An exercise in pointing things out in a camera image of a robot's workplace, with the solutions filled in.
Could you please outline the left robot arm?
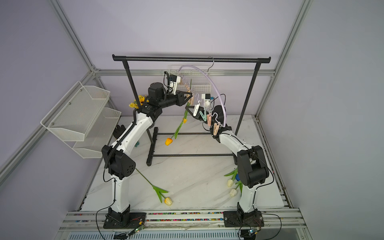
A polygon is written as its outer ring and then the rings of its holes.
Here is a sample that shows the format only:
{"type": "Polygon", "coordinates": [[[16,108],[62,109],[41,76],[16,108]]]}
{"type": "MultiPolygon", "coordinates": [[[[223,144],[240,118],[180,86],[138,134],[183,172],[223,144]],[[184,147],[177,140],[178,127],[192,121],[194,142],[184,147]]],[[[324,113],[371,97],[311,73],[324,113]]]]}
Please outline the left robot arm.
{"type": "Polygon", "coordinates": [[[139,96],[136,100],[137,107],[134,108],[132,123],[126,129],[123,126],[116,127],[117,140],[112,145],[105,145],[102,148],[104,168],[108,170],[115,184],[109,213],[123,214],[130,207],[129,200],[123,197],[122,187],[136,169],[136,163],[130,157],[136,143],[155,123],[164,108],[182,107],[192,97],[191,92],[178,90],[175,82],[169,85],[153,83],[148,89],[148,95],[139,96]]]}

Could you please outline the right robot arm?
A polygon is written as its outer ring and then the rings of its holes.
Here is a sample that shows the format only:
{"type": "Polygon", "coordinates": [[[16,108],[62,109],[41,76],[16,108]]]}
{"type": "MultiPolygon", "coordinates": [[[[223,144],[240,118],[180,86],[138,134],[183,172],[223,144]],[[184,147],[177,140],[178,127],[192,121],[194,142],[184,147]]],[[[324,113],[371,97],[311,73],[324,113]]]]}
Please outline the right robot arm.
{"type": "Polygon", "coordinates": [[[242,195],[238,202],[238,214],[245,215],[256,212],[255,202],[261,187],[267,185],[266,180],[271,171],[268,167],[264,151],[260,146],[251,146],[240,140],[224,121],[226,115],[217,109],[209,115],[200,114],[203,108],[186,107],[186,111],[196,120],[206,123],[210,127],[212,137],[226,146],[236,157],[237,169],[242,186],[242,195]]]}

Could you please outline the pale yellow tulip front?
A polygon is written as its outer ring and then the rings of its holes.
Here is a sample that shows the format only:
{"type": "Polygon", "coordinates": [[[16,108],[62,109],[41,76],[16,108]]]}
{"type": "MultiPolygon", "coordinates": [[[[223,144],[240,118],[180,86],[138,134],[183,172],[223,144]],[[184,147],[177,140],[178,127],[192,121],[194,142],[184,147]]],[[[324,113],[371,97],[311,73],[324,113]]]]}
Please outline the pale yellow tulip front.
{"type": "Polygon", "coordinates": [[[154,184],[152,184],[148,179],[147,177],[145,177],[137,168],[135,168],[135,170],[146,180],[146,182],[148,184],[151,185],[151,187],[153,188],[153,190],[155,191],[156,195],[158,196],[159,200],[161,203],[164,203],[165,205],[167,206],[171,206],[173,204],[173,201],[170,197],[167,197],[165,196],[164,194],[167,194],[168,191],[164,190],[164,189],[161,189],[157,186],[155,186],[154,184]]]}

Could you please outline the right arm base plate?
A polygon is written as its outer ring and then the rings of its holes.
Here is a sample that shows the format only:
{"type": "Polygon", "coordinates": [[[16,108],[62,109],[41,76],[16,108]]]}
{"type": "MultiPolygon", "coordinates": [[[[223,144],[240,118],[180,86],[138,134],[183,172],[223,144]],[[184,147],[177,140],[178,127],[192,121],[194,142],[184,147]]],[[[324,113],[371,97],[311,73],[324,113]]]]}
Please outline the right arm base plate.
{"type": "Polygon", "coordinates": [[[263,227],[265,225],[260,211],[252,211],[245,214],[237,211],[225,211],[223,215],[225,227],[263,227]]]}

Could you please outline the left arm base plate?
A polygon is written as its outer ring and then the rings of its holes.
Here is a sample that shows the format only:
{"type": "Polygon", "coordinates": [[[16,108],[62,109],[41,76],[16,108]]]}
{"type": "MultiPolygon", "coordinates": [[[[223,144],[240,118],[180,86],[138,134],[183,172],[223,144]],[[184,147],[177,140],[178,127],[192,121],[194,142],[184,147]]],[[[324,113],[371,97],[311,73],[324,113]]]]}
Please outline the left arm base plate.
{"type": "Polygon", "coordinates": [[[119,214],[112,211],[106,214],[104,229],[136,229],[143,225],[146,220],[146,213],[119,214]]]}

